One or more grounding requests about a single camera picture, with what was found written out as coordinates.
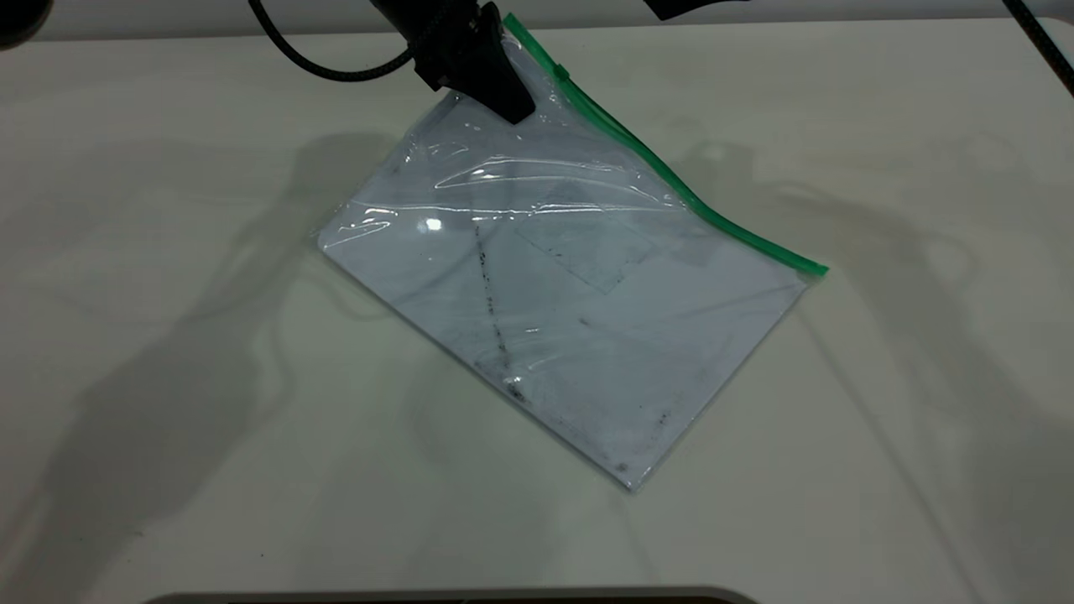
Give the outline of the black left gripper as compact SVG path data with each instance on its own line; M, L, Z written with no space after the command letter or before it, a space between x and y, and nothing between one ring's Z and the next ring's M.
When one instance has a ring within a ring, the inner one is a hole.
M729 0L645 0L661 21ZM534 113L534 100L503 47L500 12L479 1L373 1L406 39L413 72L433 91L451 88L510 125Z

